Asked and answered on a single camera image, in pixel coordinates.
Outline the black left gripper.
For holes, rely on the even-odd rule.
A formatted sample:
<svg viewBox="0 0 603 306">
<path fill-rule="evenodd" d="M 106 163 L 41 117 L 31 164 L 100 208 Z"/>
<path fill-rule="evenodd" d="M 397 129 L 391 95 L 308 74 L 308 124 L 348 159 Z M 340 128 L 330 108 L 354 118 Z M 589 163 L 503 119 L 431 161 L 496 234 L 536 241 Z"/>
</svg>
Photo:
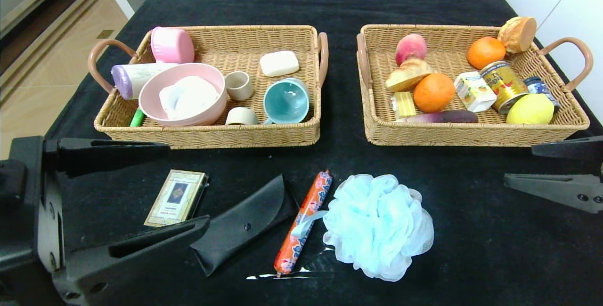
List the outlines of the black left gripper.
<svg viewBox="0 0 603 306">
<path fill-rule="evenodd" d="M 44 170 L 69 178 L 157 161 L 169 145 L 41 135 L 14 139 L 1 161 L 1 300 L 20 306 L 99 304 L 199 238 L 199 220 L 156 227 L 118 242 L 71 252 L 51 274 L 38 253 Z"/>
</svg>

